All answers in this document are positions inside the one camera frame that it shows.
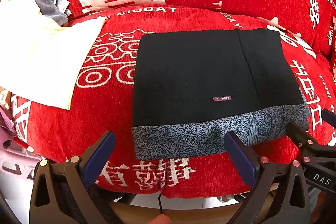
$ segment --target black clamp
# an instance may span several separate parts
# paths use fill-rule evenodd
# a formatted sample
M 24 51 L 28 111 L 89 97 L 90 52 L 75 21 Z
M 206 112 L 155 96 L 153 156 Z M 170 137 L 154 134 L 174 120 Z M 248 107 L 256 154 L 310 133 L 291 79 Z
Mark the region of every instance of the black clamp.
M 336 115 L 327 109 L 321 112 L 322 119 L 336 127 Z M 336 194 L 336 146 L 320 145 L 303 128 L 291 122 L 286 126 L 286 135 L 300 149 L 300 160 L 306 181 L 325 192 Z
M 113 210 L 100 199 L 92 185 L 115 148 L 114 133 L 73 156 L 68 162 L 42 160 L 35 168 L 30 204 L 33 224 L 122 224 Z
M 228 224 L 254 223 L 272 183 L 279 183 L 278 190 L 261 223 L 309 223 L 308 187 L 300 162 L 294 160 L 289 165 L 277 164 L 267 157 L 259 157 L 234 132 L 228 132 L 224 141 L 226 151 L 244 183 L 253 188 Z

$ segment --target seam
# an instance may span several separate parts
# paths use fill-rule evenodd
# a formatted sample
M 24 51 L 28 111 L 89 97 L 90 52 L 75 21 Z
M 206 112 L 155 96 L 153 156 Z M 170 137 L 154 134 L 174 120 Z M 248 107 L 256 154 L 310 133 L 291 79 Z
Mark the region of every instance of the seam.
M 257 94 L 257 96 L 258 96 L 259 103 L 261 104 L 260 96 L 259 96 L 259 93 L 258 93 L 258 90 L 257 90 L 257 86 L 256 86 L 256 84 L 255 84 L 255 79 L 254 79 L 254 76 L 253 76 L 253 73 L 252 73 L 250 64 L 248 63 L 247 58 L 246 58 L 246 55 L 245 55 L 245 53 L 244 53 L 244 50 L 243 50 L 243 47 L 242 47 L 242 43 L 241 43 L 241 41 L 240 41 L 240 36 L 239 36 L 238 29 L 236 29 L 236 32 L 237 32 L 237 34 L 238 34 L 238 41 L 239 41 L 239 45 L 240 45 L 240 48 L 241 48 L 241 52 L 243 53 L 244 58 L 245 58 L 245 61 L 246 61 L 246 64 L 247 64 L 247 66 L 248 66 L 248 68 L 249 68 L 249 70 L 250 70 L 250 74 L 251 74 L 251 77 L 252 77 L 252 80 L 253 80 L 253 84 L 254 84 L 254 89 L 255 89 L 255 92 L 256 92 L 256 94 Z

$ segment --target pink object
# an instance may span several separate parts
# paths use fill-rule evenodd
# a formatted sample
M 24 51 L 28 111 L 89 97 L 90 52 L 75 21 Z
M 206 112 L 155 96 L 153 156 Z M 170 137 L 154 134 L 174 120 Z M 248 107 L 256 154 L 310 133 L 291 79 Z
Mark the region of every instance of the pink object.
M 14 123 L 9 118 L 9 115 L 11 115 L 9 110 L 4 110 L 0 107 L 0 119 L 2 118 L 3 120 L 2 126 L 5 126 L 12 134 L 15 135 Z
M 0 130 L 0 170 L 8 175 L 26 179 L 41 158 L 13 144 L 13 138 L 14 135 Z M 16 170 L 5 167 L 4 162 L 15 165 Z

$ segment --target black fabric pad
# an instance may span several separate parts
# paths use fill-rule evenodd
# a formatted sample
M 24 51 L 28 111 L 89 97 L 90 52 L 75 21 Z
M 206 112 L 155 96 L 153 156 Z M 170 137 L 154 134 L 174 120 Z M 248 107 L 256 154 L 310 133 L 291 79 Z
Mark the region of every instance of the black fabric pad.
M 303 103 L 280 35 L 266 29 L 144 35 L 133 96 L 133 127 L 200 123 Z M 232 100 L 213 100 L 224 96 Z

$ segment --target pink basket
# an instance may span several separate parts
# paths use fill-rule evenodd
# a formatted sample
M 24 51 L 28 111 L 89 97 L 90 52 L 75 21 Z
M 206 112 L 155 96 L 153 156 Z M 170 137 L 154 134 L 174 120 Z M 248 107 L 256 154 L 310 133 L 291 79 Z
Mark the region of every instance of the pink basket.
M 40 157 L 13 143 L 14 135 L 0 129 L 0 170 L 8 175 L 28 178 Z M 16 170 L 4 166 L 4 162 L 15 165 Z

